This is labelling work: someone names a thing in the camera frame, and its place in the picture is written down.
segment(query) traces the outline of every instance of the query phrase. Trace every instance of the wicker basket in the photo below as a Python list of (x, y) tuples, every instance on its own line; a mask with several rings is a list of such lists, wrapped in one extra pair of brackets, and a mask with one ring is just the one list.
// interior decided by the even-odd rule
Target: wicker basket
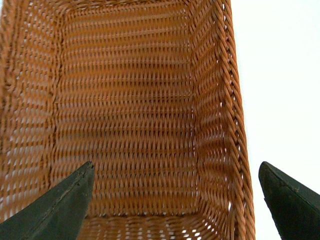
[(4, 0), (0, 223), (86, 161), (81, 240), (255, 238), (230, 0)]

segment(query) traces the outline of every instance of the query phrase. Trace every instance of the white background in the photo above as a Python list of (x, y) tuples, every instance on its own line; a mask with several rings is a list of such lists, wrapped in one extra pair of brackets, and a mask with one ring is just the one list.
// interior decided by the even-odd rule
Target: white background
[(320, 193), (320, 1), (231, 2), (256, 239), (280, 240), (258, 170), (268, 161)]

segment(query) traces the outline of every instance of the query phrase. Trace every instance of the dark green object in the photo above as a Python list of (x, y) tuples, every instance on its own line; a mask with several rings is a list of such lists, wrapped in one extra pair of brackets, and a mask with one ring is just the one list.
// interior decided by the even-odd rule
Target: dark green object
[(75, 240), (92, 196), (94, 166), (85, 163), (0, 224), (0, 240)]
[(320, 240), (320, 195), (268, 162), (259, 180), (282, 240)]

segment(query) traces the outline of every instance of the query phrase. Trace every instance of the brown rattan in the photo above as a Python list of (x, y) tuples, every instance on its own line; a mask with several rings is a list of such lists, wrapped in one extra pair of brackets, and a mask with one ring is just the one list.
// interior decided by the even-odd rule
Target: brown rattan
[(0, 223), (92, 161), (81, 240), (253, 240), (230, 0), (4, 0)]

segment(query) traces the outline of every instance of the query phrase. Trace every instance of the woven basket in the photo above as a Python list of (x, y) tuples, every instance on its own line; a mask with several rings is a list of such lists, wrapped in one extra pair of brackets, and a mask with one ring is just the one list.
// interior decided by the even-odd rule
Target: woven basket
[(230, 0), (4, 0), (0, 223), (95, 165), (81, 240), (252, 240)]

